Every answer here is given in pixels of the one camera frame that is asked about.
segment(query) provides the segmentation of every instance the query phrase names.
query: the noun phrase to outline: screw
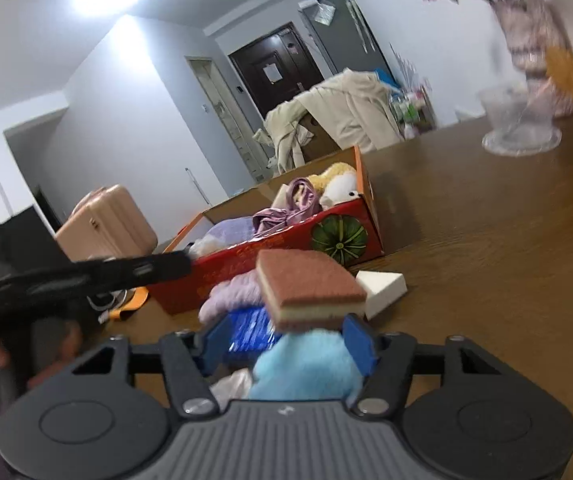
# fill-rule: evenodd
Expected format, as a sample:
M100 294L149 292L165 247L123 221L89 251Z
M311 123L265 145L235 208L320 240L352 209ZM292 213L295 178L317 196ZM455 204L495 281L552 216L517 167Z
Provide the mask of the screw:
M389 403L384 399L370 397L358 402L358 410L365 415L382 415L389 409Z
M137 276L138 278L145 274L149 274L150 272L153 272L153 264L144 264L133 269L133 275Z
M182 409L187 415L206 415L211 413L214 407L215 404L212 400L203 399L202 397L189 399L182 404Z

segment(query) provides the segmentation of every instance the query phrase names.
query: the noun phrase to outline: blue plush toy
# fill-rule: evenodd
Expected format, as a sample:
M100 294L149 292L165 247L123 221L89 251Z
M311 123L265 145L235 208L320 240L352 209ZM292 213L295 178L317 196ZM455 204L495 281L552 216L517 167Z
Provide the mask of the blue plush toy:
M362 388L342 335L327 330L282 336L260 356L253 376L253 400L351 400Z

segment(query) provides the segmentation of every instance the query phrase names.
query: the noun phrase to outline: door handle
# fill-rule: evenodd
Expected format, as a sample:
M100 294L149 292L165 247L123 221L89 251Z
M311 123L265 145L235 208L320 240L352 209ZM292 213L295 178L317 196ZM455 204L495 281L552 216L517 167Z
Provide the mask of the door handle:
M211 202L209 202L208 198L204 194L204 191L202 191L202 188L198 184L198 181L196 180L196 178L193 176L193 173L191 172L191 170L189 168L184 168L184 169L186 170L186 174L188 174L188 177L191 179L191 182L193 182L193 185L196 187L198 192L202 195L202 198L204 199L204 201L208 204L209 207L211 207Z

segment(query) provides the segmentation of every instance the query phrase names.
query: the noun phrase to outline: table surface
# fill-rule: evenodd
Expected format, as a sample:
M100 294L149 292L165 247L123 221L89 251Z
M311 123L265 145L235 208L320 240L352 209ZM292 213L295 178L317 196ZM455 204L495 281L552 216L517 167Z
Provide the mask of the table surface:
M573 412L573 118L526 158L489 155L486 120L365 155L387 256L356 269L402 272L409 293L372 324L420 342L461 333ZM153 342L199 328L150 301L109 332ZM161 382L140 381L157 393ZM414 396L435 386L414 380ZM573 459L565 478L573 479Z

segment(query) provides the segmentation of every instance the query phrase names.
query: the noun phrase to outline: doorway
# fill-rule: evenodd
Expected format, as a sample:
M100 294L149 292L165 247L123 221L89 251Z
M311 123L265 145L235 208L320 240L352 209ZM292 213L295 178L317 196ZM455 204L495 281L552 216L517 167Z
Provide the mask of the doorway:
M253 129L214 61L196 57L187 60L251 176L258 183L272 178L272 171L267 169L268 155L253 139Z
M38 207L42 210L42 213L44 213L46 221L49 222L49 225L53 231L57 233L62 227L62 222L58 218L57 214L55 214L53 207L49 203L48 199L44 196L44 193L40 187L38 187L33 192L33 197L35 197Z
M293 23L243 46L230 58L263 117L324 80Z

